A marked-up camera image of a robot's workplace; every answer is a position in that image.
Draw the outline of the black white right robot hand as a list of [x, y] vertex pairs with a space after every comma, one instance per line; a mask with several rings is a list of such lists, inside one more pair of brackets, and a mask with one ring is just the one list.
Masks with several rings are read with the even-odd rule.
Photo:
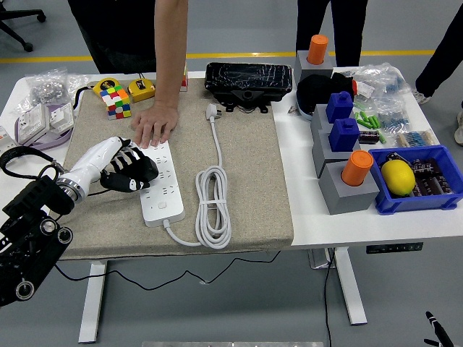
[[433, 331], [438, 340], [435, 341], [435, 340], [425, 338], [423, 342], [428, 344], [429, 346], [454, 347], [455, 344], [452, 342], [447, 332], [442, 327], [440, 322], [435, 318], [435, 316], [429, 311], [426, 311], [425, 315], [428, 318], [428, 321], [430, 325], [432, 326]]

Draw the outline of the person's left hand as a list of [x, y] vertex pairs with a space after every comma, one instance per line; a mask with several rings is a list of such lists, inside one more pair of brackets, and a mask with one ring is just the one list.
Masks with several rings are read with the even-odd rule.
[[133, 142], [141, 148], [158, 146], [170, 138], [179, 120], [178, 108], [173, 103], [156, 101], [153, 106], [139, 111], [132, 119]]

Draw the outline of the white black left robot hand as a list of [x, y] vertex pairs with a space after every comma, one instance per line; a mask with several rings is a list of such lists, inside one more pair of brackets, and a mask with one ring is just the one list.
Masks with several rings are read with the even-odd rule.
[[133, 141], [111, 137], [91, 147], [57, 184], [82, 199], [97, 181], [109, 190], [135, 192], [148, 188], [157, 177], [156, 164]]

